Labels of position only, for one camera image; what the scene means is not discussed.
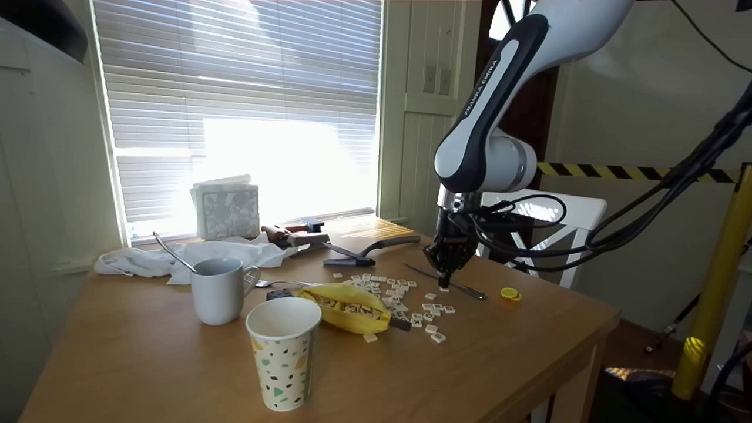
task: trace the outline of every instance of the yellow pole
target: yellow pole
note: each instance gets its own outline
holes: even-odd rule
[[[725,310],[735,284],[735,265],[743,255],[752,223],[752,170],[743,166],[741,182],[734,191],[714,258],[705,275],[703,295],[696,308],[693,325],[683,339],[672,394],[680,401],[693,401],[703,383],[707,359],[719,336]]]

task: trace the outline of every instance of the wooden table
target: wooden table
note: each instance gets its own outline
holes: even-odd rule
[[[378,218],[324,225],[337,245],[360,250],[405,229]],[[332,281],[330,251],[290,258],[272,281]],[[202,328],[189,290],[165,281],[91,277],[25,405],[21,421],[521,421],[558,395],[552,421],[588,421],[601,350],[618,312],[551,282],[474,258],[455,282],[488,295],[474,301],[408,271],[428,271],[418,245],[373,255],[376,272],[414,281],[408,308],[425,292],[454,307],[438,319],[445,344],[420,330],[390,330],[376,344],[323,328],[310,401],[292,413],[264,406],[243,319]],[[504,301],[517,288],[521,301]]]

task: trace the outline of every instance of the yellow black caution tape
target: yellow black caution tape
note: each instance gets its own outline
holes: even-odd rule
[[[669,170],[620,168],[620,166],[538,163],[538,171],[544,177],[661,182]],[[703,182],[703,184],[735,184],[735,177],[725,170],[710,170],[698,182]]]

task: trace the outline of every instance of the white mug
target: white mug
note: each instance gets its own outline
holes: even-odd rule
[[[233,322],[244,301],[243,265],[236,258],[210,258],[196,263],[190,297],[196,317],[202,325],[218,328]]]

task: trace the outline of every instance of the window blind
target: window blind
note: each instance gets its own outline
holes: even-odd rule
[[[373,209],[381,0],[94,0],[126,231],[196,234],[252,175],[264,223]]]

